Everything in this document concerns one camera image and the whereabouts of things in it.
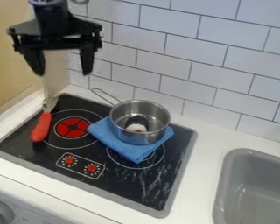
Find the utensil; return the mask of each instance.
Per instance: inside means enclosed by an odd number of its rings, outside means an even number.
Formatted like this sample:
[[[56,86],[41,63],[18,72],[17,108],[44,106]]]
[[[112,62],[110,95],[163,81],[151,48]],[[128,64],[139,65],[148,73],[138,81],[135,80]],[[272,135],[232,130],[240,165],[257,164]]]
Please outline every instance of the utensil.
[[[171,116],[163,106],[153,101],[145,100],[120,101],[99,88],[93,88],[91,91],[114,106],[109,113],[109,118],[112,131],[119,139],[129,144],[153,144],[164,135]],[[117,100],[119,104],[115,105],[95,91],[100,91],[110,96]],[[147,118],[149,123],[147,132],[134,132],[124,128],[126,122],[133,116],[145,116]]]
[[[51,111],[54,109],[58,101],[58,98],[50,97],[45,77],[43,78],[43,87],[45,99],[42,103],[42,109],[44,110],[44,113],[40,116],[37,125],[30,134],[30,139],[34,143],[41,142],[46,138],[52,120]]]

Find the red burner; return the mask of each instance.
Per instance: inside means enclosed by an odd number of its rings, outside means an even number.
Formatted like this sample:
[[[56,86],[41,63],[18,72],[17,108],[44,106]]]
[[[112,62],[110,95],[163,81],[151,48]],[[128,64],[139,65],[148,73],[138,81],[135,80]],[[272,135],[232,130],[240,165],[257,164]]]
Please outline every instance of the red burner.
[[[56,125],[56,133],[64,138],[84,137],[88,132],[90,122],[81,117],[68,117]]]

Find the red handle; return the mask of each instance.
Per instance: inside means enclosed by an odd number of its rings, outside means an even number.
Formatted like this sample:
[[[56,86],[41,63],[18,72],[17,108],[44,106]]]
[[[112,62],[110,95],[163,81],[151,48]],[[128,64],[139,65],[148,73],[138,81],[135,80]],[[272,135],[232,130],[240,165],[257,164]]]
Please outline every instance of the red handle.
[[[31,141],[34,143],[44,140],[50,129],[52,116],[51,113],[43,113],[38,120],[38,123],[30,135]]]

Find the pot handle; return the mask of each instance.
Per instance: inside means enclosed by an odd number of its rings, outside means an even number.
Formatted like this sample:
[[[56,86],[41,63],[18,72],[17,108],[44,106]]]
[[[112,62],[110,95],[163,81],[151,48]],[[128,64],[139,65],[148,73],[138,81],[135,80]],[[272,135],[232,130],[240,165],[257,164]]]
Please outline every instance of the pot handle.
[[[107,93],[106,91],[103,91],[102,89],[98,88],[98,87],[94,87],[94,88],[91,88],[91,92],[93,92],[95,95],[98,95],[100,96],[103,100],[105,100],[106,102],[110,103],[111,105],[115,106],[115,104],[113,102],[111,102],[110,100],[106,99],[105,97],[103,97],[101,94],[99,93],[96,93],[95,90],[98,90],[102,93],[104,93],[105,95],[108,95],[109,97],[117,100],[118,102],[122,102],[121,100],[117,99],[116,97],[114,97],[113,95]]]

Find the metal sink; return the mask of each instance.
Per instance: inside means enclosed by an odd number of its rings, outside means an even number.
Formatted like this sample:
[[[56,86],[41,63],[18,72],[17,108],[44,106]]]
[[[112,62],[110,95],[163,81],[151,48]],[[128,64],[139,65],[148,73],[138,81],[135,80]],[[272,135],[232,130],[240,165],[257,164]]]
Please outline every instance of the metal sink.
[[[232,150],[213,206],[215,224],[280,224],[280,157]]]

